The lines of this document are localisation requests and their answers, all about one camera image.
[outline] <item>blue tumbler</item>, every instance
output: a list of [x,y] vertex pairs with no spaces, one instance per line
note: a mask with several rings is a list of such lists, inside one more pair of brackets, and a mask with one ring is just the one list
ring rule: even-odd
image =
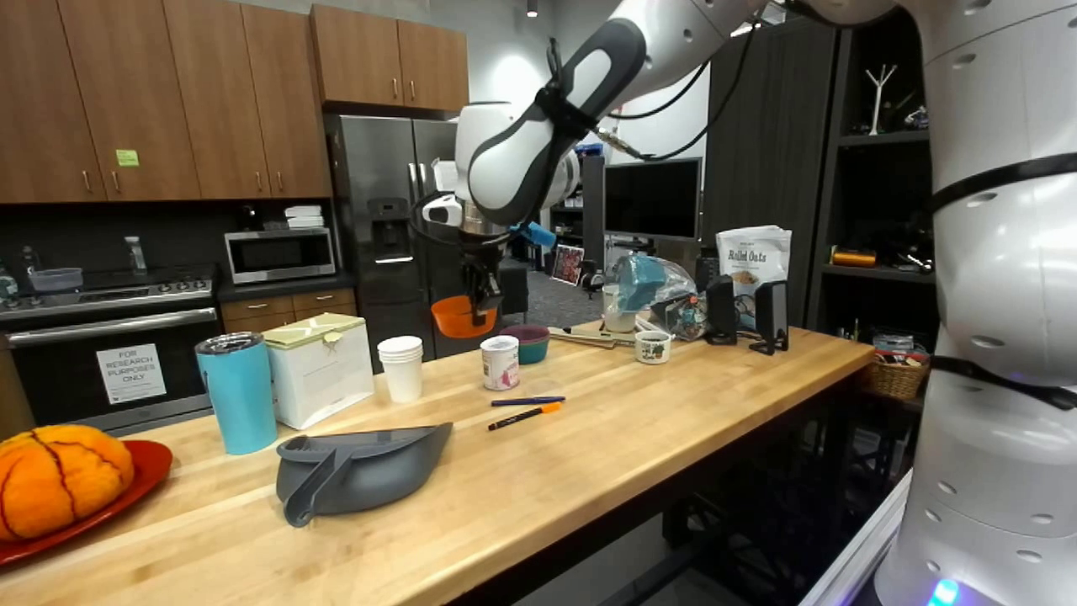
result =
[[258,334],[223,334],[194,348],[201,385],[229,455],[276,442],[269,348]]

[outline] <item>black shelf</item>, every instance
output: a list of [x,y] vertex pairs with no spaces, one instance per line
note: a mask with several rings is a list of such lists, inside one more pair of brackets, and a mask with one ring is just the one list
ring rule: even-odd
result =
[[899,265],[825,265],[825,277],[845,277],[845,278],[882,278],[882,281],[936,281],[936,272],[923,270],[899,270]]

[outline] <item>stove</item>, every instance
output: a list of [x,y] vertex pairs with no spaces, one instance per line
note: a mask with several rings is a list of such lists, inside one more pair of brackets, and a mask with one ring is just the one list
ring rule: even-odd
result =
[[131,435],[208,415],[194,343],[223,334],[212,272],[84,272],[0,302],[36,423]]
[[72,293],[0,299],[0,324],[139,312],[183,302],[212,302],[212,272],[84,272],[84,287]]

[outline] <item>black speaker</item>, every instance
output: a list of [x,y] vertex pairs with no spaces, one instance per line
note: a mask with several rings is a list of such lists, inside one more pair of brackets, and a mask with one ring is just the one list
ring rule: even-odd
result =
[[734,305],[734,278],[717,277],[706,287],[706,343],[738,343],[738,305]]
[[762,334],[762,343],[753,343],[753,349],[763,349],[763,354],[788,349],[784,281],[763,281],[753,288],[753,327]]

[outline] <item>white canister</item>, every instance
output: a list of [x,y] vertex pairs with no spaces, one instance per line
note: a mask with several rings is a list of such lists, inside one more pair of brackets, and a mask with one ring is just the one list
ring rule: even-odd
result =
[[517,385],[517,338],[498,334],[483,341],[483,385],[488,389],[511,389]]
[[373,394],[368,324],[319,312],[265,330],[276,418],[297,430]]
[[641,362],[668,362],[672,349],[672,334],[668,330],[641,330],[636,334],[636,361]]

